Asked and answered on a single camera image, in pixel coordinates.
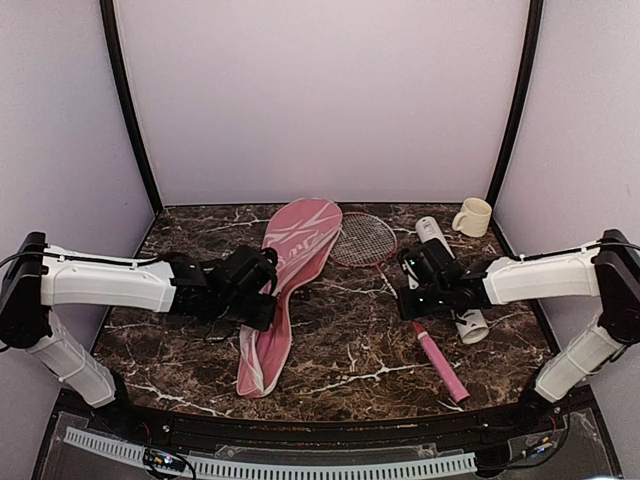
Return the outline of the pink racket cover bag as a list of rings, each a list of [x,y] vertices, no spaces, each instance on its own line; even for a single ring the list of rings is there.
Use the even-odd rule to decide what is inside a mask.
[[[333,201],[302,198],[280,208],[269,221],[262,245],[278,254],[275,317],[265,332],[245,326],[240,330],[239,396],[261,398],[274,390],[292,346],[290,297],[322,273],[342,218]]]

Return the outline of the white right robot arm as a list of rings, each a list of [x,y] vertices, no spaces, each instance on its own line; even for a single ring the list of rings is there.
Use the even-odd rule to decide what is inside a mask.
[[[639,248],[611,229],[592,243],[566,250],[503,256],[462,266],[438,239],[402,250],[403,272],[414,288],[399,291],[402,319],[436,312],[488,309],[532,299],[592,297],[601,311],[587,329],[539,372],[531,394],[510,413],[521,434],[534,432],[549,405],[639,341]]]

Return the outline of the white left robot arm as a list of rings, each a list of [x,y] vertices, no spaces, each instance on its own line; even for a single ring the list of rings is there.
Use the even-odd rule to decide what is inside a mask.
[[[259,331],[275,317],[278,255],[242,245],[224,259],[169,253],[149,259],[90,255],[31,232],[2,260],[1,342],[25,350],[74,389],[120,436],[141,427],[115,373],[95,360],[53,312],[56,305],[128,307],[207,322],[225,318]]]

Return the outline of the pink-handled badminton racket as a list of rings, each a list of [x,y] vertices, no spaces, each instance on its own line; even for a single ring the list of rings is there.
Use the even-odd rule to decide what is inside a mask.
[[[352,268],[374,268],[389,288],[395,300],[399,300],[396,289],[383,272],[381,266],[389,260],[398,247],[393,229],[374,215],[363,212],[343,214],[340,233],[331,250],[331,257],[341,265]],[[461,383],[453,368],[418,322],[412,323],[422,350],[445,384],[455,403],[466,400],[470,394]]]

